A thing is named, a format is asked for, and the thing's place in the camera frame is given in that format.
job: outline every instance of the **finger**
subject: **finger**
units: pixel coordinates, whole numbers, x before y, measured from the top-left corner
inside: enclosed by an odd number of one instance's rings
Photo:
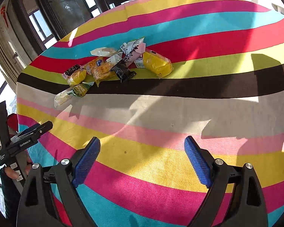
[[[29,174],[31,167],[32,167],[32,165],[30,165],[30,164],[25,167],[24,171],[25,171],[26,175]]]
[[[11,179],[18,179],[19,175],[12,168],[6,166],[4,167],[5,174]]]
[[[27,162],[31,163],[31,158],[29,157],[29,155],[27,154]]]

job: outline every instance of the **metal screw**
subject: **metal screw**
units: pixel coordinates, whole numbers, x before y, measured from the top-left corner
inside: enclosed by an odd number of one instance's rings
[[[223,164],[223,160],[221,160],[221,159],[216,159],[216,164],[217,165],[222,165]]]
[[[33,166],[32,166],[33,169],[37,169],[38,167],[39,167],[38,163],[34,163]]]
[[[69,163],[69,159],[63,159],[62,161],[61,161],[61,164],[62,165],[67,165]]]
[[[246,167],[247,167],[248,169],[251,169],[251,168],[253,167],[253,165],[252,165],[251,163],[246,163]]]

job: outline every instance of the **striped rug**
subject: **striped rug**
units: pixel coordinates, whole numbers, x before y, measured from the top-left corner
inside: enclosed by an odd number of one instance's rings
[[[171,60],[170,75],[158,79],[135,69],[128,83],[113,77],[54,108],[55,95],[68,88],[61,73],[94,59],[95,48],[117,49],[141,37]],[[17,112],[20,130],[54,124],[29,149],[42,166],[70,158],[93,136],[101,140],[97,161],[77,189],[99,227],[190,222],[207,189],[184,152],[188,135],[229,165],[253,164],[269,226],[284,211],[284,16],[260,5],[135,0],[118,6],[76,28],[19,75]],[[70,224],[53,191],[61,219]]]

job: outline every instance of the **blue gripper pad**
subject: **blue gripper pad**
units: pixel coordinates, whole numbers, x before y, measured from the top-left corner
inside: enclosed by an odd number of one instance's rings
[[[212,185],[211,170],[198,149],[195,147],[194,142],[189,137],[184,140],[184,150],[198,176],[200,183],[206,185],[209,189]]]
[[[100,153],[100,146],[100,140],[98,138],[94,139],[92,144],[79,160],[78,164],[75,166],[72,180],[72,184],[75,188],[84,183],[92,165]]]

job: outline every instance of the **packaged snack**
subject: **packaged snack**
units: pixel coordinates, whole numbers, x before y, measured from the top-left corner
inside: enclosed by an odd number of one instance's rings
[[[101,81],[116,75],[115,72],[110,72],[114,65],[111,62],[105,62],[103,65],[94,68],[92,73],[98,87]]]
[[[117,54],[112,55],[109,57],[106,62],[111,62],[113,64],[117,64],[120,60],[122,60],[122,54],[123,52],[118,52]]]
[[[80,65],[76,64],[74,66],[72,66],[70,69],[66,70],[65,73],[62,74],[62,76],[67,79],[67,76],[71,76],[75,71],[77,71],[78,69],[80,69]]]
[[[62,92],[60,92],[59,94],[57,94],[55,96],[55,99],[54,99],[54,106],[57,107],[57,106],[60,106],[62,105],[64,102],[66,102],[67,100],[69,100],[71,98],[70,95],[68,95],[67,93],[69,91],[71,91],[73,89],[73,87],[70,87]]]
[[[111,57],[112,55],[116,54],[116,52],[117,51],[113,48],[103,47],[92,50],[91,54],[96,56]]]
[[[167,76],[173,70],[168,58],[149,49],[146,49],[145,53],[143,53],[143,64],[146,69],[157,74],[159,78]]]
[[[86,70],[80,68],[79,70],[75,71],[71,76],[67,77],[67,82],[70,86],[76,86],[83,82],[86,77]]]
[[[94,82],[83,82],[67,92],[69,96],[83,97],[87,91],[93,86]]]
[[[144,38],[141,38],[121,45],[120,48],[125,53],[125,57],[123,59],[127,67],[145,52],[146,44],[143,43],[143,40]]]
[[[67,80],[70,86],[76,86],[85,79],[86,70],[82,66],[74,65],[62,74],[63,78]]]
[[[92,71],[94,68],[96,68],[97,66],[101,66],[104,63],[104,57],[100,56],[92,61],[90,61],[89,63],[84,65],[84,69],[86,69],[87,74],[92,75]]]
[[[110,71],[114,71],[121,82],[124,82],[136,75],[136,72],[131,72],[126,67],[124,60],[119,61]]]

